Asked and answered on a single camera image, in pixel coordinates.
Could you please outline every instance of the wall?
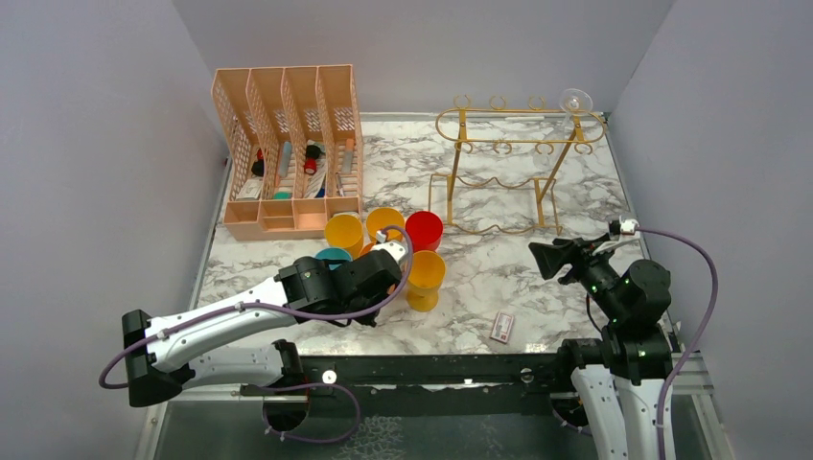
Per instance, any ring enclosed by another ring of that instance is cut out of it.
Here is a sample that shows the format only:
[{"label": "wall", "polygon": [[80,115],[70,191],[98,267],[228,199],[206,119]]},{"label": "wall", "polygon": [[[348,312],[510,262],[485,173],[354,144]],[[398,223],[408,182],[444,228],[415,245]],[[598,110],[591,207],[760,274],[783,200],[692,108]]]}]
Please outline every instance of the wall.
[{"label": "wall", "polygon": [[[678,0],[610,119],[640,221],[718,264],[701,348],[740,460],[813,450],[811,20],[803,0]],[[708,302],[702,259],[647,242],[693,331]]]},{"label": "wall", "polygon": [[144,411],[96,378],[124,312],[188,303],[209,73],[169,1],[2,2],[0,43],[0,456],[132,458]]},{"label": "wall", "polygon": [[672,0],[174,0],[210,70],[356,66],[364,111],[440,111],[456,94],[526,107],[584,89],[610,110]]}]

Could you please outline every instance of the table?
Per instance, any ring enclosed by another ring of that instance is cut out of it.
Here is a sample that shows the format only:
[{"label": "table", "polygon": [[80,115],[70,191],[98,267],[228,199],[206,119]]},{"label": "table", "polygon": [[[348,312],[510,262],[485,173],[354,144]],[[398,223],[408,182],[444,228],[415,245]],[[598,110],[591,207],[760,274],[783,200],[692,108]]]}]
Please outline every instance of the table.
[{"label": "table", "polygon": [[[558,120],[469,121],[470,135],[488,138],[540,138]],[[453,132],[453,126],[445,126]],[[585,124],[586,136],[598,126]],[[428,206],[430,174],[448,173],[453,144],[440,137],[430,120],[362,122],[364,133],[364,208],[388,206],[405,216]],[[517,145],[509,155],[479,147],[460,162],[459,174],[483,180],[498,175],[519,183],[534,171],[532,145]],[[547,157],[549,166],[555,157]],[[445,187],[435,181],[432,210],[444,218]],[[608,217],[629,211],[606,138],[592,155],[569,153],[555,185],[561,238],[594,237],[606,232]],[[455,218],[469,226],[492,223],[522,228],[535,218],[533,189],[455,190]],[[520,236],[482,236],[447,229],[438,249],[447,264],[438,306],[429,313],[411,310],[406,300],[394,301],[379,314],[376,328],[353,323],[340,329],[330,324],[303,325],[258,333],[234,346],[265,346],[285,338],[301,355],[436,355],[554,352],[565,338],[598,336],[586,315],[584,291],[578,285],[544,281],[527,249],[529,242],[550,242],[553,230]],[[276,274],[294,259],[327,247],[324,240],[235,241],[221,224],[215,229],[197,304],[205,306],[249,289]],[[641,257],[640,248],[621,248],[612,265],[622,273]],[[489,338],[499,311],[515,315],[507,344]],[[606,319],[593,309],[599,325]]]}]

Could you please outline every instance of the red cup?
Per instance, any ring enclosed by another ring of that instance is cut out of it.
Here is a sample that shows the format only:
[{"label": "red cup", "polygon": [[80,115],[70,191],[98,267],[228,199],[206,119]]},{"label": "red cup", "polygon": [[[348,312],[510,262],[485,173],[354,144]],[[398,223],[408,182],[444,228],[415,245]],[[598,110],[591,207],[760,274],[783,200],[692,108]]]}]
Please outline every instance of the red cup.
[{"label": "red cup", "polygon": [[443,237],[443,220],[435,213],[418,211],[406,220],[406,232],[412,239],[412,251],[434,251]]}]

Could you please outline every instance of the screw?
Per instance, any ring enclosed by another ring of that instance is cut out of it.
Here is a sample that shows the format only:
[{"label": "screw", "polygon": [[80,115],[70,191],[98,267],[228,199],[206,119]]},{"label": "screw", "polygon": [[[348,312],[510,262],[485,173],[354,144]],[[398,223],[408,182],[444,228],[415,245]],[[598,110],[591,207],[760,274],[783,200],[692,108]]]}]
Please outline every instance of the screw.
[{"label": "screw", "polygon": [[528,369],[527,367],[520,371],[520,380],[525,383],[530,383],[533,381],[533,371]]}]

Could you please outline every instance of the small box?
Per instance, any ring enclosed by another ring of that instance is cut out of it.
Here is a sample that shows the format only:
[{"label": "small box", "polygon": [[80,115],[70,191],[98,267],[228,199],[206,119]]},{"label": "small box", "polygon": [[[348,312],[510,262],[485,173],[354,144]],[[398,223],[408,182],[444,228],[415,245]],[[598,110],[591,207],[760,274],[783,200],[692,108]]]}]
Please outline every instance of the small box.
[{"label": "small box", "polygon": [[508,343],[511,336],[511,328],[514,326],[514,316],[502,311],[497,313],[494,320],[494,327],[491,328],[491,338],[497,342]]}]

